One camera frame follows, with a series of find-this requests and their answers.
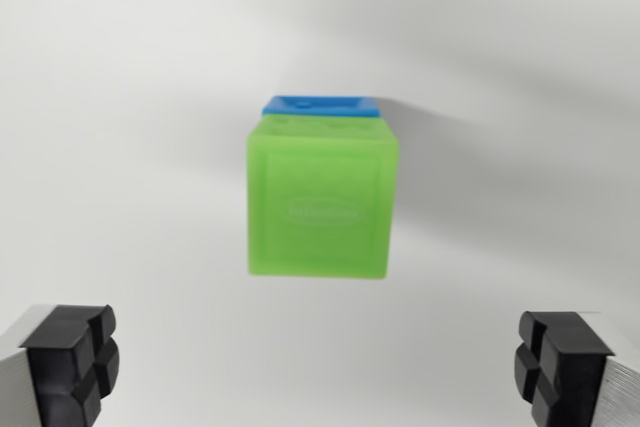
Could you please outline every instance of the green cube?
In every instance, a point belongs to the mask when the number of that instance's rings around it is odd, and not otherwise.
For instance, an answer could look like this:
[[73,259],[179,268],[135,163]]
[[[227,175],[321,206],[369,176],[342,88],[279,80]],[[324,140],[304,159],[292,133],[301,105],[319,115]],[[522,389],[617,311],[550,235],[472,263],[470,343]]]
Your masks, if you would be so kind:
[[248,139],[250,272],[384,278],[397,162],[382,118],[264,115]]

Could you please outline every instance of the blue lid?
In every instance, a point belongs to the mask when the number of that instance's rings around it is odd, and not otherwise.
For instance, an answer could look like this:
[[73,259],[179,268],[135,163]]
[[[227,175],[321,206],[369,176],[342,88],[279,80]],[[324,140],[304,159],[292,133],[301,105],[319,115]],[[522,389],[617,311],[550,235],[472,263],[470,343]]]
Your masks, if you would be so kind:
[[325,115],[331,117],[380,117],[371,97],[302,97],[279,95],[271,99],[263,114]]

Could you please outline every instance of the white backdrop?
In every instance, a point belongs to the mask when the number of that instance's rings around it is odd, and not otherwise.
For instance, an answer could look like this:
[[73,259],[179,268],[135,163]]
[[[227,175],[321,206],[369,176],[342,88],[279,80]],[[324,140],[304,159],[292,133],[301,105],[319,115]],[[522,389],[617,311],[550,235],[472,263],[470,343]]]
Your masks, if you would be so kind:
[[[640,0],[0,0],[0,328],[110,303],[101,427],[531,426],[523,310],[640,341]],[[384,281],[252,278],[274,94],[377,96]]]

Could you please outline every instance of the green plastic block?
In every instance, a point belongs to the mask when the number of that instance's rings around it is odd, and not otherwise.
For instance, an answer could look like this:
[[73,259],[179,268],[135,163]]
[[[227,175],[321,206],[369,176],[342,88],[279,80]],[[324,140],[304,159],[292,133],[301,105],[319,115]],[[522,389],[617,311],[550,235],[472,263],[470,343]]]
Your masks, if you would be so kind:
[[382,118],[264,115],[248,140],[250,272],[384,278],[397,163]]

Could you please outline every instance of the embossed logo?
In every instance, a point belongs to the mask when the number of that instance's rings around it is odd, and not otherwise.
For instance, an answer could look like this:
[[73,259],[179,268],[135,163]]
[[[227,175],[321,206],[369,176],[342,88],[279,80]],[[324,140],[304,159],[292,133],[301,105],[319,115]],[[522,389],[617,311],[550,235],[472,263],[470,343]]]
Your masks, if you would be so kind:
[[284,206],[285,216],[302,225],[352,225],[362,219],[362,209],[354,202],[329,197],[302,197]]

